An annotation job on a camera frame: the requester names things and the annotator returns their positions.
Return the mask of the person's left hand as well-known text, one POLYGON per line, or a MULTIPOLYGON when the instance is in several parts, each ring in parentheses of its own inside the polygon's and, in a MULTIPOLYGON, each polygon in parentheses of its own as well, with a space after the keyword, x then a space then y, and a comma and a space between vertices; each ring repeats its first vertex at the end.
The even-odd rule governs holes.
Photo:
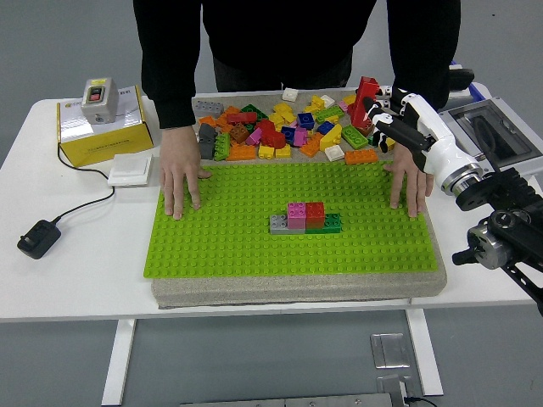
POLYGON ((417 168, 411 151, 396 143, 392 163, 385 164, 383 168, 392 176, 389 195, 390 207, 392 209, 399 207, 400 193, 404 187, 408 216, 415 218, 420 213, 425 212, 427 208, 426 198, 433 191, 434 177, 417 168))

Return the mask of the person's right hand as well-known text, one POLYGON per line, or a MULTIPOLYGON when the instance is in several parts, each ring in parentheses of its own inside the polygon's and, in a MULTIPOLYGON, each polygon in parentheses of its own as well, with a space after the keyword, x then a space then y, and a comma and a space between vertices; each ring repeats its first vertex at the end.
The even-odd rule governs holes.
POLYGON ((160 187, 165 214, 180 220, 185 187, 194 209, 200 209, 199 180, 211 177, 201 166, 199 144, 191 126, 164 129, 160 146, 160 187))

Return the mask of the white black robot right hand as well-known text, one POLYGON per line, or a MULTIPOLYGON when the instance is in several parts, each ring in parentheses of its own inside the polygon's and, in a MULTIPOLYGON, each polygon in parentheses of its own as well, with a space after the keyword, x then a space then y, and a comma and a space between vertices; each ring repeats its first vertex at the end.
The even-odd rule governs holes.
POLYGON ((387 86, 383 95, 362 102, 376 143, 392 139, 408 148, 417 168, 434 176, 444 193, 458 196, 483 180, 475 158, 456 145, 450 128, 422 96, 387 86))

